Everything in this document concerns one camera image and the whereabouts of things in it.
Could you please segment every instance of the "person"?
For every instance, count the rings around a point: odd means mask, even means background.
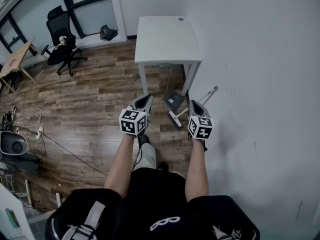
[[[89,239],[67,235],[87,222],[96,201],[105,207],[94,239],[210,239],[258,240],[259,230],[229,196],[209,196],[205,151],[192,139],[186,178],[156,168],[156,150],[140,137],[141,161],[132,171],[134,135],[124,134],[104,188],[76,189],[47,220],[47,240]]]

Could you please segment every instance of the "floor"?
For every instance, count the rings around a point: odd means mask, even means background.
[[[133,98],[142,95],[139,70],[134,63],[135,40],[82,51],[87,61],[73,65],[74,77],[68,69],[56,74],[59,65],[47,66],[44,62],[28,68],[37,85],[24,78],[17,83],[16,93],[5,86],[0,94],[0,115],[11,103],[17,106],[14,125],[22,126],[28,117],[42,106],[41,125],[44,133],[79,156],[91,166],[108,174],[122,139],[118,117]],[[150,125],[146,134],[156,148],[157,163],[166,161],[170,170],[186,175],[191,142],[187,139],[187,116],[181,117],[183,130],[177,131],[167,113],[163,96],[166,94],[168,69],[146,67],[148,90],[153,94]],[[180,91],[183,86],[181,70],[173,70],[170,88]],[[187,107],[186,101],[178,112]],[[33,116],[26,128],[35,131],[38,118]],[[28,141],[30,153],[41,157],[44,143],[37,143],[34,135],[21,130]],[[74,158],[51,140],[44,138],[46,155],[37,175],[17,173],[16,185],[25,188],[25,179],[31,182],[34,206],[40,211],[56,209],[56,193],[63,198],[77,188],[100,188],[105,176]],[[135,143],[132,156],[135,158]]]

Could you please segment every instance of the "shoe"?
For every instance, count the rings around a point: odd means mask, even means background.
[[[139,136],[139,141],[140,141],[140,145],[142,146],[143,144],[145,143],[149,143],[150,144],[150,140],[149,140],[149,137],[147,135],[142,135],[142,136]]]
[[[169,165],[167,162],[162,161],[156,168],[157,170],[162,170],[164,172],[169,172]]]

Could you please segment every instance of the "broom handle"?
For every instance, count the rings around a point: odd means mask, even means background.
[[[204,101],[204,103],[202,104],[203,106],[207,103],[207,101],[211,98],[211,96],[212,95],[214,95],[214,93],[216,92],[216,91],[218,91],[219,90],[219,88],[218,88],[218,86],[216,85],[215,87],[213,87],[213,89],[212,90],[210,90],[210,91],[208,91],[201,99],[199,99],[199,101],[198,102],[200,102],[200,101],[202,101],[205,97],[207,97],[208,95],[209,95],[209,97]],[[175,116],[175,118],[178,118],[178,117],[180,117],[182,114],[184,114],[184,113],[186,113],[187,111],[188,111],[188,107],[184,110],[184,111],[182,111],[180,114],[177,114],[176,116]]]

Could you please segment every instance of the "black shirt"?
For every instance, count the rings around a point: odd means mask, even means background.
[[[58,236],[61,240],[71,225],[85,222],[99,201],[105,208],[94,232],[98,240],[214,240],[225,235],[260,239],[259,230],[231,197],[201,196],[187,202],[185,183],[176,173],[139,168],[132,172],[123,199],[111,189],[76,189],[48,219],[45,237],[56,240]]]

